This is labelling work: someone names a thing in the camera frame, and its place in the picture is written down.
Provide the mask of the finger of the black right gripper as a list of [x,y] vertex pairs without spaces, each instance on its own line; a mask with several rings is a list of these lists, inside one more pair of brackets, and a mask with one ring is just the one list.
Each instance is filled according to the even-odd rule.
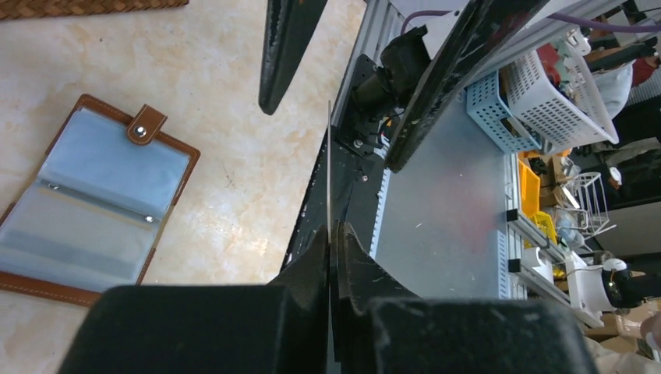
[[403,169],[468,81],[545,5],[534,0],[469,1],[426,68],[394,131],[384,166]]
[[268,0],[258,104],[273,115],[320,21],[326,0]]

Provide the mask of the brown leather card holder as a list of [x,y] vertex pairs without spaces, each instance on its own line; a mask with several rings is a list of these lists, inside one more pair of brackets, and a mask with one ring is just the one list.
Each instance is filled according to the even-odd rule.
[[166,121],[79,97],[2,216],[2,290],[88,307],[141,284],[200,159]]

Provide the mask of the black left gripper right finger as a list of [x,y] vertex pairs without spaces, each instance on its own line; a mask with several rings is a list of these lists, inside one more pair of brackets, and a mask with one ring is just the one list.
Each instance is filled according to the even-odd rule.
[[552,302],[420,298],[353,227],[330,233],[334,358],[344,373],[594,373],[573,316]]

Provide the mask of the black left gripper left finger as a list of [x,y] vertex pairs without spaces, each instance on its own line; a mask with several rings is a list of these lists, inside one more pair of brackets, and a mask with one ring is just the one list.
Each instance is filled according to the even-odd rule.
[[62,373],[324,373],[328,230],[263,285],[121,286],[87,313]]

